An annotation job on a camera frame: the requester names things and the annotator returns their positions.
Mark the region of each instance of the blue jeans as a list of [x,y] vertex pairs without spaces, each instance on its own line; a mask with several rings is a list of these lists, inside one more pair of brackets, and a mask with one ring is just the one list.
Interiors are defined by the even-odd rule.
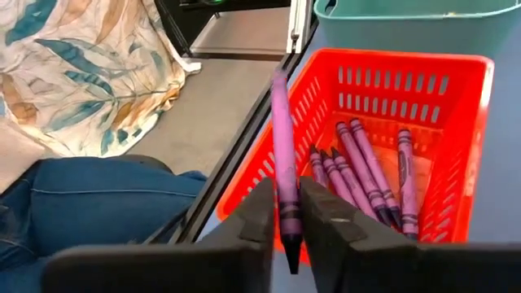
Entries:
[[46,260],[65,248],[144,241],[204,180],[117,159],[36,163],[0,195],[0,292],[39,292]]

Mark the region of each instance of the purple crayon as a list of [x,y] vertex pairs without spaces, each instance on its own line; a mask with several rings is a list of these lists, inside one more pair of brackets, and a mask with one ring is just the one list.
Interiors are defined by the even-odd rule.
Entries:
[[271,86],[275,181],[278,189],[278,219],[282,245],[291,274],[299,272],[302,222],[296,185],[293,124],[287,97],[286,74],[276,71]]
[[400,174],[401,220],[405,236],[418,240],[418,208],[414,182],[413,147],[410,131],[398,132],[398,168]]
[[380,191],[382,191],[383,200],[385,200],[385,204],[391,211],[392,219],[395,221],[398,227],[401,228],[400,206],[398,205],[398,202],[392,193],[391,187],[389,187],[387,178],[383,174],[382,167],[380,167],[378,159],[376,159],[376,155],[374,155],[373,147],[367,139],[364,127],[356,118],[351,120],[350,124],[352,135],[355,138],[355,141],[358,143],[361,153],[366,159],[367,167],[369,167],[371,174],[373,174],[373,179],[376,181],[376,185]]
[[342,174],[345,183],[348,185],[348,188],[351,191],[352,197],[355,199],[358,207],[367,215],[378,221],[378,217],[373,211],[369,200],[364,193],[364,190],[361,188],[360,183],[358,183],[358,179],[355,177],[355,174],[352,172],[351,167],[349,167],[348,162],[345,158],[334,148],[331,148],[331,153],[333,155],[333,160],[336,164],[336,168]]
[[350,203],[352,206],[358,208],[354,198],[351,195],[351,192],[349,191],[348,186],[345,184],[345,181],[342,178],[342,175],[340,175],[339,170],[336,168],[333,159],[328,156],[325,151],[320,151],[320,155],[322,155],[324,169],[326,170],[327,176],[329,176],[329,179],[331,180],[331,183],[336,190],[336,194],[343,200]]
[[387,206],[383,200],[382,192],[376,186],[376,183],[374,183],[374,179],[371,176],[369,168],[367,168],[364,157],[361,155],[360,150],[358,150],[354,138],[352,138],[352,135],[349,133],[348,126],[344,122],[339,122],[336,124],[336,131],[339,134],[340,140],[344,144],[346,151],[348,151],[352,166],[357,172],[360,183],[369,198],[371,206],[379,216],[379,219],[385,225],[391,226],[392,222],[387,215]]
[[320,154],[317,151],[315,145],[311,145],[309,150],[309,160],[311,161],[311,166],[313,168],[313,179],[316,183],[320,184],[327,188],[327,178],[326,171],[324,170],[324,166],[322,165],[322,159]]

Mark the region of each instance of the basket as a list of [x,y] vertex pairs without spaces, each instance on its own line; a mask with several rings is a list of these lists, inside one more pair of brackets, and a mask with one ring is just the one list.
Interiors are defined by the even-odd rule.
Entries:
[[328,46],[493,57],[519,0],[317,0]]
[[[413,136],[420,241],[464,242],[484,139],[493,62],[480,56],[323,49],[290,92],[296,171],[310,176],[309,145],[344,148],[335,124],[359,118],[393,191],[398,191],[396,136]],[[271,122],[217,204],[225,220],[266,176],[274,177]],[[384,159],[395,160],[383,164]],[[282,250],[278,235],[275,247]],[[305,248],[302,261],[307,262]]]

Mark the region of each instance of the gray table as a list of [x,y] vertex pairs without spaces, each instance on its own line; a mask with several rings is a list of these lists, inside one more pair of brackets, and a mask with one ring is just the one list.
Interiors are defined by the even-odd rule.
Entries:
[[[320,26],[296,73],[294,82],[309,56],[327,47]],[[488,110],[488,124],[484,140],[479,183],[472,213],[471,242],[521,242],[521,229],[516,220],[521,216],[521,24],[515,28],[495,59],[496,74],[493,96]],[[218,225],[213,213],[201,236]],[[316,292],[311,269],[301,265],[300,274],[288,273],[285,256],[274,255],[272,292]]]

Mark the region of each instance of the crayon wrapper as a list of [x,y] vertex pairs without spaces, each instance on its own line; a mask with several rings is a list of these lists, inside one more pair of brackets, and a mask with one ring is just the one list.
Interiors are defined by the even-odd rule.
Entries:
[[416,204],[416,186],[414,184],[414,171],[412,161],[412,151],[401,143],[398,151],[400,165],[400,187],[402,212],[405,215],[418,215],[418,205]]
[[383,199],[385,200],[387,206],[389,208],[399,208],[398,202],[394,198],[391,188],[389,187],[389,183],[387,182],[387,178],[383,173],[383,169],[380,166],[378,159],[376,158],[373,147],[371,146],[369,139],[367,139],[367,135],[363,126],[359,120],[352,120],[351,127],[352,135],[360,147],[360,151],[366,160],[367,167],[370,170],[376,186],[382,191]]

